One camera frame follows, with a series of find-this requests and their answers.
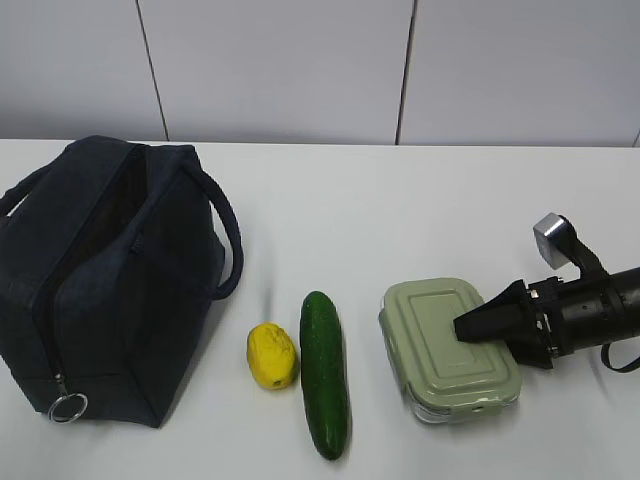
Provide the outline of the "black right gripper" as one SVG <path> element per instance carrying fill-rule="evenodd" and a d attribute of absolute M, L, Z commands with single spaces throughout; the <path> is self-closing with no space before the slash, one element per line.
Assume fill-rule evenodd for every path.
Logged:
<path fill-rule="evenodd" d="M 494 298 L 454 321 L 459 341 L 480 343 L 514 339 L 514 358 L 519 364 L 551 370 L 559 356 L 554 332 L 562 280 L 557 276 L 526 285 L 512 282 Z"/>

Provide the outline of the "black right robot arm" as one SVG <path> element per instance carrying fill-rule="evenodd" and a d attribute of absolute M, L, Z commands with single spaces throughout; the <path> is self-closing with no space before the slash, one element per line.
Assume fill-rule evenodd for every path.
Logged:
<path fill-rule="evenodd" d="M 510 284 L 499 295 L 454 320 L 458 340 L 502 341 L 519 364 L 551 369 L 553 360 L 599 346 L 601 362 L 617 373 L 611 345 L 639 335 L 639 270 L 598 274 L 570 282 L 557 277 Z"/>

